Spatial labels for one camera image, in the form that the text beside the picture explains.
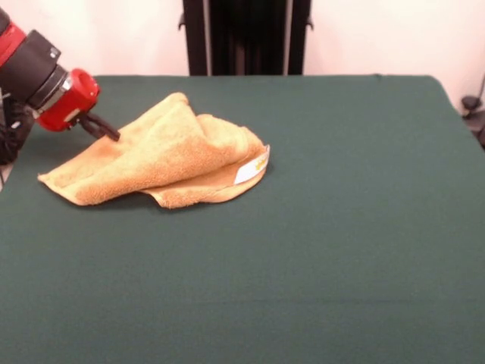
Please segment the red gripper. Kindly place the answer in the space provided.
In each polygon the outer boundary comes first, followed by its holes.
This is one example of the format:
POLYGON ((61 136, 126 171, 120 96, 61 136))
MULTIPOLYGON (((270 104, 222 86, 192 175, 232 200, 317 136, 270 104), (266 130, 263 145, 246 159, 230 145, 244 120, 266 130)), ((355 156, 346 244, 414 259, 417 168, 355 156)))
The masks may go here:
MULTIPOLYGON (((36 121, 46 130, 61 132, 69 129, 75 118, 90 111, 98 101, 100 86, 86 71, 70 71, 54 95, 37 111, 36 121)), ((93 137, 108 137, 117 142, 120 132, 98 115, 89 112, 78 124, 93 137)))

